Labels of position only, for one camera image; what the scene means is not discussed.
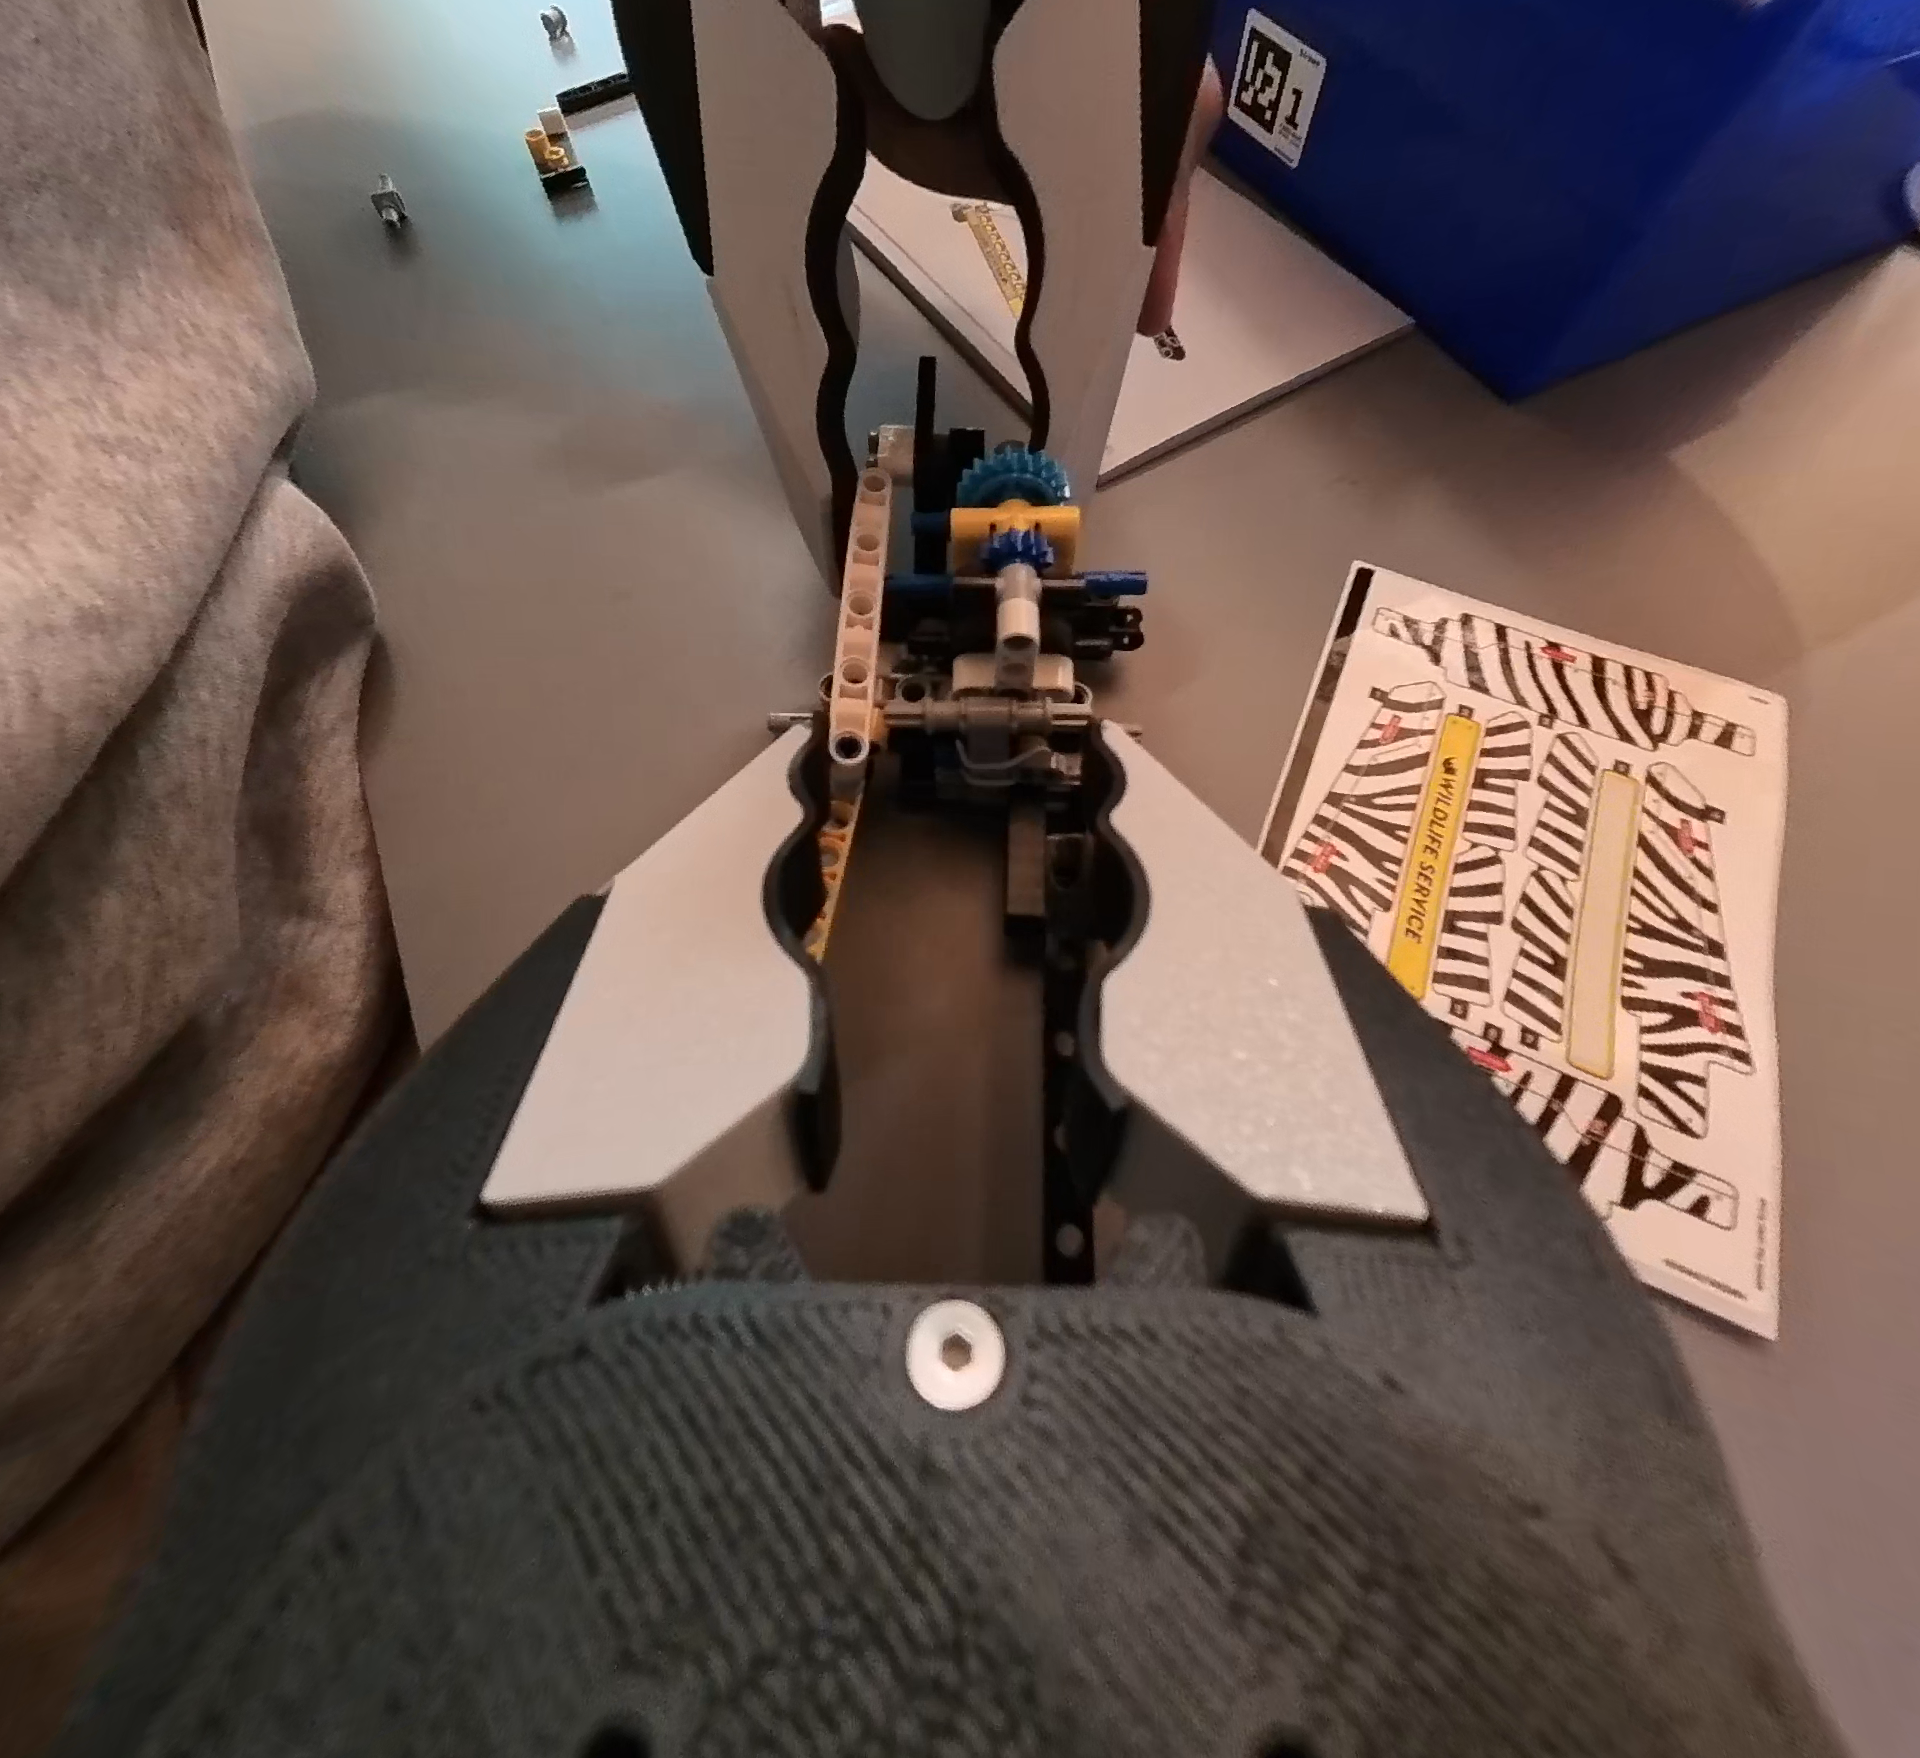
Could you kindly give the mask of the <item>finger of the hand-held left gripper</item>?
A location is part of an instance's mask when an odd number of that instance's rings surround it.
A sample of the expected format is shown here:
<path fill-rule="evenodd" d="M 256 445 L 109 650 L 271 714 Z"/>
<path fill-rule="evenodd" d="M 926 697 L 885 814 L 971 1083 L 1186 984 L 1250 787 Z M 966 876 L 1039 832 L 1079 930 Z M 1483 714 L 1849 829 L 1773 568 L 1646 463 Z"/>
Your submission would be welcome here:
<path fill-rule="evenodd" d="M 858 462 L 858 289 L 844 260 L 866 167 L 855 86 L 783 0 L 691 0 L 710 296 L 790 514 L 844 578 Z"/>
<path fill-rule="evenodd" d="M 1140 0 L 1020 0 L 989 59 L 1025 296 L 1031 439 L 1092 490 L 1145 289 Z"/>

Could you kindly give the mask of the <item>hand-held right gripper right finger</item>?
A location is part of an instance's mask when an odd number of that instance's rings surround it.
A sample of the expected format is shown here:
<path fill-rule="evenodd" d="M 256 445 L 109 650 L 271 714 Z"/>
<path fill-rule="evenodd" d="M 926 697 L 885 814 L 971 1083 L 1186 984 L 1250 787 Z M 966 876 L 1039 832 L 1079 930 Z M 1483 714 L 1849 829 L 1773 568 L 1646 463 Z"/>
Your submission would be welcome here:
<path fill-rule="evenodd" d="M 1167 1219 L 1205 1278 L 1273 1226 L 1409 1235 L 1428 1198 L 1310 908 L 1112 720 L 1085 751 L 1088 982 L 1073 1013 L 1088 1114 L 1073 1168 L 1096 1241 Z"/>

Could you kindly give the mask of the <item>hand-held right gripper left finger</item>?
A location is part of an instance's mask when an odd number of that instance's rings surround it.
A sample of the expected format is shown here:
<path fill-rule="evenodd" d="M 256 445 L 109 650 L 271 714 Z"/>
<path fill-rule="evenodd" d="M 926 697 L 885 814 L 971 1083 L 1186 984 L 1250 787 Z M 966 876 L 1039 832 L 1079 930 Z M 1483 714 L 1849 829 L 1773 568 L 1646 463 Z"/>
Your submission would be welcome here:
<path fill-rule="evenodd" d="M 842 1093 L 821 742 L 772 742 L 601 896 L 480 1189 L 491 1218 L 636 1218 L 689 1267 L 737 1209 L 829 1188 Z"/>

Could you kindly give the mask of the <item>multicoloured lego gear assembly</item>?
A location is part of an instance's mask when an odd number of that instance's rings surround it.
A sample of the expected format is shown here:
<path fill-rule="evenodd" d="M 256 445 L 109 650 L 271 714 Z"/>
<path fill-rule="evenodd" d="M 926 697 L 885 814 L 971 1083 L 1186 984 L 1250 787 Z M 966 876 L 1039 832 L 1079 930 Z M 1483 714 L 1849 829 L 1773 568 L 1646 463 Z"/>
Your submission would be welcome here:
<path fill-rule="evenodd" d="M 870 792 L 993 825 L 998 927 L 1039 990 L 1039 1269 L 1092 1284 L 1096 1202 L 1124 1119 L 1092 1083 L 1096 982 L 1117 958 L 1132 880 L 1100 832 L 1117 768 L 1101 758 L 1089 666 L 1142 644 L 1147 578 L 1081 570 L 1081 508 L 1047 451 L 937 428 L 939 369 L 916 367 L 910 424 L 870 437 L 839 611 L 849 618 L 808 714 L 827 784 L 815 910 L 823 968 Z"/>

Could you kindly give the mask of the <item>person's left hand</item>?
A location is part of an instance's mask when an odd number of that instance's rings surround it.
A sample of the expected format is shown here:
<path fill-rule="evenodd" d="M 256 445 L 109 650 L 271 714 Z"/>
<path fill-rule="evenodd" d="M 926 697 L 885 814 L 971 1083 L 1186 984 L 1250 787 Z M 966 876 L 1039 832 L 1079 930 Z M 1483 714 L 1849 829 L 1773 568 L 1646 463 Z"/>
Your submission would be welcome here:
<path fill-rule="evenodd" d="M 1154 336 L 1173 322 L 1173 304 L 1182 275 L 1192 178 L 1207 156 L 1220 121 L 1220 80 L 1212 59 L 1207 59 L 1196 88 L 1184 153 L 1169 191 L 1165 216 L 1155 241 L 1154 264 L 1140 304 L 1138 333 Z"/>

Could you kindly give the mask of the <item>printed instruction sheet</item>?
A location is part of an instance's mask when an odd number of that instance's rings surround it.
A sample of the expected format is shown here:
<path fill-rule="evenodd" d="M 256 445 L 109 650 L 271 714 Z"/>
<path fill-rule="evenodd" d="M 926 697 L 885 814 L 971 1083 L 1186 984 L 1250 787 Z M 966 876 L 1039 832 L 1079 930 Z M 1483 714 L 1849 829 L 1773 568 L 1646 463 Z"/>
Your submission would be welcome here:
<path fill-rule="evenodd" d="M 1260 834 L 1635 1273 L 1758 1339 L 1787 742 L 1771 692 L 1356 565 Z"/>

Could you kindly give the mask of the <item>blue plastic bin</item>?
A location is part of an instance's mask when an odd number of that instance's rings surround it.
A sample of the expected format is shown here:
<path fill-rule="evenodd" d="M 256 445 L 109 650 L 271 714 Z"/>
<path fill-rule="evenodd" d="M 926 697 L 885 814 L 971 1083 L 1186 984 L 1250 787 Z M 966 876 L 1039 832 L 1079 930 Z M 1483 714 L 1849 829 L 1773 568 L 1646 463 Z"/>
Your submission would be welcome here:
<path fill-rule="evenodd" d="M 1218 0 L 1217 163 L 1502 397 L 1914 231 L 1919 0 Z"/>

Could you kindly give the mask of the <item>person in grey sweater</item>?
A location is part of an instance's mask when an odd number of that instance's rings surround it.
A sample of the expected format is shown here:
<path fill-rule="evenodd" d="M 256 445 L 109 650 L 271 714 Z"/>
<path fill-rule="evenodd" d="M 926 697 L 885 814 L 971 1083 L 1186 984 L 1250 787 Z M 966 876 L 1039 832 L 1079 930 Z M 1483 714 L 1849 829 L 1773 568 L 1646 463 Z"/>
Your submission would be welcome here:
<path fill-rule="evenodd" d="M 370 582 L 185 0 L 4 0 L 3 1527 L 218 1313 L 396 1011 Z"/>

